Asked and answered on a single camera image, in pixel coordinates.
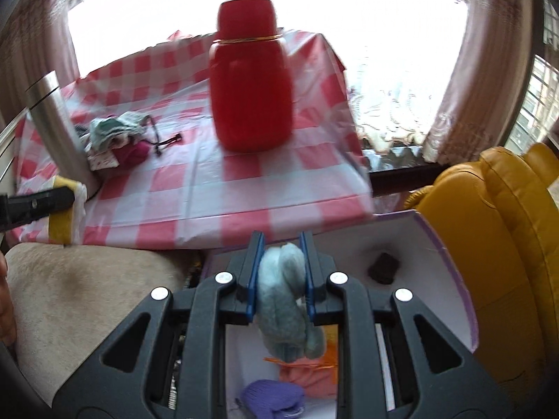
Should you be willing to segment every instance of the red thermos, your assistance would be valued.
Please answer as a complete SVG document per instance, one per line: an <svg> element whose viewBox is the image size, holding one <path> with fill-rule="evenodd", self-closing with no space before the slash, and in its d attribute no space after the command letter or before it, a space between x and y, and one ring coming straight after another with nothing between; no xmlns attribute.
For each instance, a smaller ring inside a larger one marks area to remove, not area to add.
<svg viewBox="0 0 559 419"><path fill-rule="evenodd" d="M293 130L292 89L272 2L223 2L210 50L213 122L222 145L257 152L286 142Z"/></svg>

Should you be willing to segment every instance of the silver bolt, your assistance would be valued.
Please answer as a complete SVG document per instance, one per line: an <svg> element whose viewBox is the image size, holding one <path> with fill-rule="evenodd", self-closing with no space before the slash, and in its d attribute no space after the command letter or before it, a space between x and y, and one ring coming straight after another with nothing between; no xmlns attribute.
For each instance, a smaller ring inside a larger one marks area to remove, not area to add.
<svg viewBox="0 0 559 419"><path fill-rule="evenodd" d="M336 285L343 285L348 281L347 274L337 272L330 274L330 281Z"/></svg>
<svg viewBox="0 0 559 419"><path fill-rule="evenodd" d="M217 273L215 275L215 281L219 284L228 284L233 280L233 274L223 271L222 273Z"/></svg>
<svg viewBox="0 0 559 419"><path fill-rule="evenodd" d="M411 301L412 298L414 297L413 293L409 291L407 288L399 288L398 290L396 290L396 293L394 294L396 296L396 299L402 302Z"/></svg>
<svg viewBox="0 0 559 419"><path fill-rule="evenodd" d="M165 287L157 287L152 290L152 298L156 301L161 301L167 298L167 296L169 296L169 290Z"/></svg>

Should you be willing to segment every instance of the silver cylinder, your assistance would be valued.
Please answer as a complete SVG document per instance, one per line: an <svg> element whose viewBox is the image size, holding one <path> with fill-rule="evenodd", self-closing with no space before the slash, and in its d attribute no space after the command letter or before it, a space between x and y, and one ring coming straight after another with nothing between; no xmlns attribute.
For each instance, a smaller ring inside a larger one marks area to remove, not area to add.
<svg viewBox="0 0 559 419"><path fill-rule="evenodd" d="M57 73L48 73L26 92L27 108L43 144L61 176L82 183L91 198L101 187L89 169L86 153L60 93Z"/></svg>

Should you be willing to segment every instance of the yellow leather sofa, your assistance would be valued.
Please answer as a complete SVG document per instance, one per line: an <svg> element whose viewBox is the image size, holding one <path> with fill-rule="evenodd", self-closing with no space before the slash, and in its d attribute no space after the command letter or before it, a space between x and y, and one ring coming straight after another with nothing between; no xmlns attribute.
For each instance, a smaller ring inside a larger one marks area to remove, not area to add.
<svg viewBox="0 0 559 419"><path fill-rule="evenodd" d="M543 144L453 166L412 194L470 290L478 360L515 402L559 355L559 211L547 188L559 160Z"/></svg>

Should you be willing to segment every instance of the checkered tablecloth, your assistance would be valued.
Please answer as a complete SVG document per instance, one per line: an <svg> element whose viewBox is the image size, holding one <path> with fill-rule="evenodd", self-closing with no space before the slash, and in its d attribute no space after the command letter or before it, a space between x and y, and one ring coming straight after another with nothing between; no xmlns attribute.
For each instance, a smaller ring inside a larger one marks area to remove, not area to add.
<svg viewBox="0 0 559 419"><path fill-rule="evenodd" d="M224 151L208 93L213 35L175 39L117 60L63 90L75 123L128 110L151 114L161 139L180 144L138 167L106 170L86 204L83 243L140 249L245 244L304 229L352 225L372 215L371 188L346 101L343 66L322 35L286 32L295 89L295 129L280 148ZM18 193L39 190L56 166L30 118L16 135ZM46 219L15 230L20 241L48 242Z"/></svg>

